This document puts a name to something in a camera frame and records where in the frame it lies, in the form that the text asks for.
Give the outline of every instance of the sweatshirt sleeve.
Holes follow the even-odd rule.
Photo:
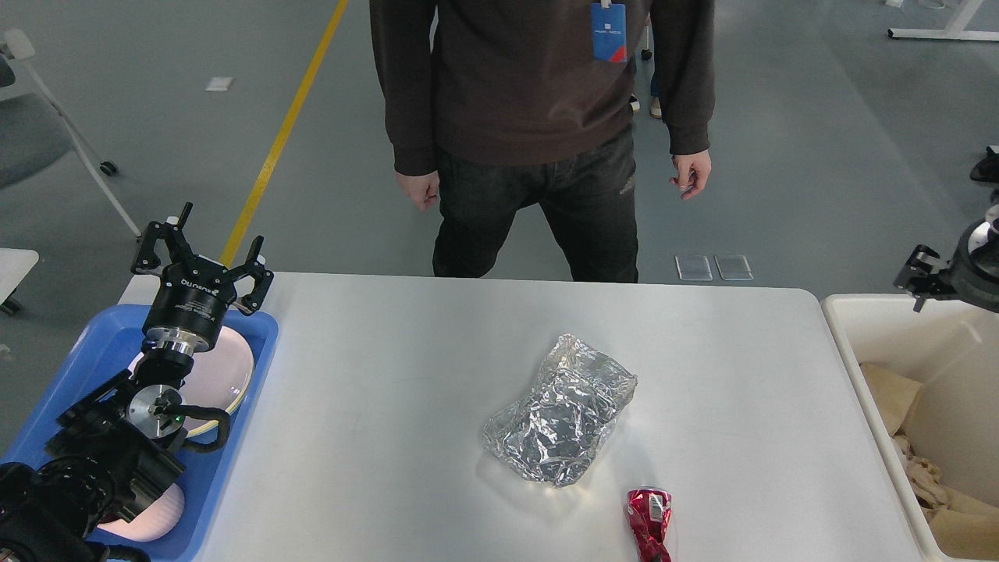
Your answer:
[[[653,0],[651,15],[669,152],[706,150],[714,112],[714,0]]]
[[[430,30],[437,0],[370,0],[375,68],[385,94],[385,128],[396,171],[437,169]]]

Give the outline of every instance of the hand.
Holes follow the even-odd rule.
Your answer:
[[[403,193],[413,199],[413,203],[421,211],[426,211],[437,203],[438,188],[441,186],[437,171],[426,176],[404,176],[396,172],[396,181],[403,188]]]
[[[680,199],[690,199],[707,186],[707,176],[711,175],[711,157],[706,150],[673,156],[673,167],[676,168],[676,177],[669,178],[669,183],[680,190]]]

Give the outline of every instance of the man's left hand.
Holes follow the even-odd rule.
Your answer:
[[[680,199],[687,200],[707,186],[707,176],[711,175],[711,157],[706,150],[673,156],[673,167],[676,168],[676,177],[669,178],[669,183],[680,190]]]

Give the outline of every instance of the black jeans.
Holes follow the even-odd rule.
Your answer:
[[[575,281],[638,281],[631,126],[589,152],[539,166],[487,166],[438,153],[438,277],[482,277],[516,211],[538,203]]]

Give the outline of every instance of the blue lanyard card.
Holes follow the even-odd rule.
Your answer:
[[[589,7],[593,22],[593,58],[610,62],[627,62],[627,34],[624,33],[624,4],[599,2]]]

